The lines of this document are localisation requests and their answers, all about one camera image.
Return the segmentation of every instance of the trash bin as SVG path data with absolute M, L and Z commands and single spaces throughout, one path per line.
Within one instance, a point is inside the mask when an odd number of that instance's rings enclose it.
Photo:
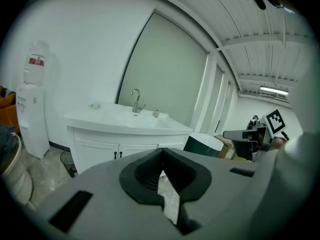
M 74 178 L 78 175 L 74 160 L 69 152 L 62 152 L 60 155 L 60 161 L 63 163 L 64 168 L 66 169 L 67 173 Z

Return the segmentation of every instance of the black slot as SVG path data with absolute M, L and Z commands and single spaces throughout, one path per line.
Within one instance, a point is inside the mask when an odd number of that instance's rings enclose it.
M 62 232 L 68 232 L 93 194 L 78 191 L 50 220 L 49 223 Z
M 240 168 L 232 168 L 230 171 L 230 173 L 234 173 L 234 174 L 239 174 L 242 176 L 246 176 L 246 177 L 252 177 L 255 172 L 252 170 L 245 170 L 245 169 L 240 169 Z

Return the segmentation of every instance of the ceiling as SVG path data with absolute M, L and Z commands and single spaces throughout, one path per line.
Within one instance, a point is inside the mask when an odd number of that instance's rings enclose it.
M 217 36 L 222 44 L 217 50 L 227 53 L 243 95 L 278 99 L 261 92 L 260 86 L 290 91 L 318 52 L 317 39 L 304 18 L 267 0 L 266 10 L 260 10 L 253 0 L 178 1 Z

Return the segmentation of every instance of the white wall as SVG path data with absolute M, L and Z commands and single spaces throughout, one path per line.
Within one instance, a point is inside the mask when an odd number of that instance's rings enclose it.
M 131 49 L 152 0 L 39 0 L 17 18 L 0 52 L 0 85 L 16 90 L 32 41 L 50 46 L 45 124 L 49 140 L 68 147 L 63 114 L 89 100 L 115 102 Z
M 257 100 L 238 97 L 235 106 L 233 107 L 233 113 L 230 118 L 228 126 L 224 131 L 234 131 L 234 130 L 245 130 L 249 120 L 252 119 L 254 115 L 261 118 L 264 114 L 272 111 L 276 106 L 260 102 Z M 278 107 L 287 128 L 285 133 L 290 139 L 299 136 L 303 133 L 300 123 L 295 115 L 295 113 L 286 108 Z

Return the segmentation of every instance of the floor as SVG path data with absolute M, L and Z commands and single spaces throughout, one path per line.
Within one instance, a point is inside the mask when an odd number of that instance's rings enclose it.
M 60 161 L 62 153 L 60 149 L 50 147 L 40 160 L 29 154 L 24 146 L 22 147 L 21 157 L 33 184 L 30 202 L 35 209 L 48 194 L 72 179 Z M 158 193 L 164 197 L 164 214 L 176 224 L 180 198 L 166 176 L 159 179 Z

